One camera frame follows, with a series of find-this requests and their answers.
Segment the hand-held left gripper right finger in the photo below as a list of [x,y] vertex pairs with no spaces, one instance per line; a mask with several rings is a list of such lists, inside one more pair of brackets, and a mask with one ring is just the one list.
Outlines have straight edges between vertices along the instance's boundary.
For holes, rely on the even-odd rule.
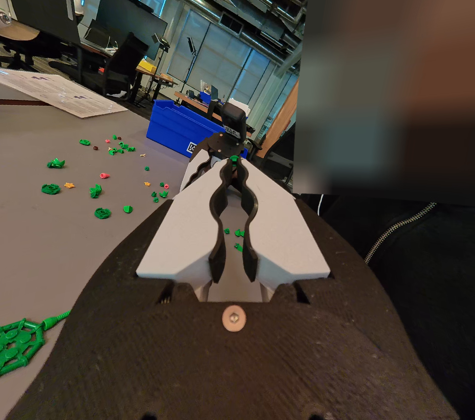
[[262,301],[278,286],[328,278],[331,270],[296,199],[247,160],[237,161],[241,206],[247,214],[243,266]]

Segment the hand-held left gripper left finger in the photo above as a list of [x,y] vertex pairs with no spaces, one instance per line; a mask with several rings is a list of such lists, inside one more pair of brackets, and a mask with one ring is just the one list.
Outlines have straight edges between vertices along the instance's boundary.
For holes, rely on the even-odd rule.
[[210,256],[224,242],[220,214],[228,204],[230,177],[231,161],[222,160],[173,198],[136,269],[138,277],[187,283],[200,302],[208,300],[212,280],[219,281],[226,260],[225,250],[214,256],[213,276]]

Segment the black office chair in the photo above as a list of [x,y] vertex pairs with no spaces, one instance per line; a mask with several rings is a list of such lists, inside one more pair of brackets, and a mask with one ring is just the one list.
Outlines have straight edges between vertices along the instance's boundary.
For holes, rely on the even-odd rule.
[[102,95],[108,92],[125,91],[130,97],[137,75],[137,67],[145,57],[149,46],[142,42],[133,32],[129,32],[124,42],[107,62],[103,72]]
[[67,45],[61,41],[47,39],[33,39],[30,41],[16,41],[1,38],[1,46],[5,51],[13,52],[12,57],[1,56],[1,63],[8,63],[8,69],[37,72],[34,67],[34,57],[61,59],[62,56],[77,58],[77,47]]
[[253,154],[250,162],[270,179],[288,186],[294,172],[295,123],[266,152],[265,156]]

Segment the black tripod light stand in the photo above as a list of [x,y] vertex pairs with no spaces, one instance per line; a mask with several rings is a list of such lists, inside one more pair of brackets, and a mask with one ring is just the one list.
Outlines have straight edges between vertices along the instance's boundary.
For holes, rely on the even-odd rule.
[[189,45],[189,49],[190,49],[190,53],[191,53],[191,55],[192,55],[192,58],[191,58],[191,62],[190,62],[190,65],[189,65],[189,67],[188,67],[186,76],[185,76],[185,78],[184,78],[184,80],[183,80],[183,85],[182,85],[182,87],[181,87],[181,92],[183,92],[184,87],[185,87],[185,85],[186,85],[187,82],[188,82],[190,73],[191,73],[191,71],[192,71],[192,69],[193,69],[193,65],[194,65],[194,63],[195,63],[195,61],[196,61],[197,54],[198,54],[198,52],[197,52],[197,50],[196,50],[196,48],[195,48],[195,46],[194,46],[193,38],[192,38],[192,37],[187,37],[187,42],[188,42],[188,45]]
[[162,77],[161,77],[161,74],[159,73],[159,70],[161,69],[161,64],[162,64],[162,60],[163,60],[164,55],[169,52],[170,44],[162,35],[154,34],[154,35],[152,35],[152,39],[153,39],[154,43],[159,45],[159,51],[161,50],[161,55],[159,57],[157,65],[156,65],[157,69],[151,77],[150,85],[149,85],[149,89],[148,89],[148,92],[150,92],[152,90],[152,85],[157,84],[156,87],[155,87],[155,90],[154,90],[154,94],[153,94],[154,95],[153,98],[156,99],[156,96],[158,95],[159,90],[161,88],[161,81],[163,80]]

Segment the laminated paper sheet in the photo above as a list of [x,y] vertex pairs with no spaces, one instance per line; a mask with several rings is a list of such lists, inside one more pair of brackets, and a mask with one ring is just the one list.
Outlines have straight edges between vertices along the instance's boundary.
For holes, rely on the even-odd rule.
[[81,119],[126,108],[56,74],[1,69],[1,100],[42,102]]

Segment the large black monitor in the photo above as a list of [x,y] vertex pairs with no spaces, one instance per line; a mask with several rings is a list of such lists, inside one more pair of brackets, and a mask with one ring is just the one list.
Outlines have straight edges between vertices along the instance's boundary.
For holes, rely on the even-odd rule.
[[159,51],[158,36],[163,37],[168,26],[138,0],[100,0],[94,24],[119,46],[133,33],[148,46],[146,56],[152,60]]

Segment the open laptop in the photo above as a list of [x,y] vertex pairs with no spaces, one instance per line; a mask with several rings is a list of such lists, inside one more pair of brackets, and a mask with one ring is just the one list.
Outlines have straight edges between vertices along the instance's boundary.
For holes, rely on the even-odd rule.
[[85,33],[84,39],[100,48],[108,48],[110,44],[110,32],[92,19]]

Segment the green web piece with stem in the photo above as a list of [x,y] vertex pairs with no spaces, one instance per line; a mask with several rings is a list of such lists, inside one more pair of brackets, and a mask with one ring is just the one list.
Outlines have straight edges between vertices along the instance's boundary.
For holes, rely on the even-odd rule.
[[40,323],[25,318],[0,327],[0,375],[6,375],[29,364],[44,346],[44,333],[67,318],[71,311],[48,317]]

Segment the white book stand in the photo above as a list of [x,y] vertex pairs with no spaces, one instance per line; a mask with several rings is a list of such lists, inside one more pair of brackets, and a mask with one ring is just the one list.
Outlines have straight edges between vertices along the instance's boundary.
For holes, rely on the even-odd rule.
[[9,13],[0,10],[0,37],[14,41],[31,41],[40,31],[13,19]]

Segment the wooden post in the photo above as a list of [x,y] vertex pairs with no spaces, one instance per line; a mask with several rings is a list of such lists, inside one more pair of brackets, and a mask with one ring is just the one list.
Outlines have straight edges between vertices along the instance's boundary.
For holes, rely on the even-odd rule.
[[297,79],[282,108],[277,113],[270,128],[268,129],[262,144],[262,148],[256,153],[257,157],[264,158],[269,152],[270,148],[279,140],[282,133],[288,128],[292,116],[296,112],[298,88],[299,79]]

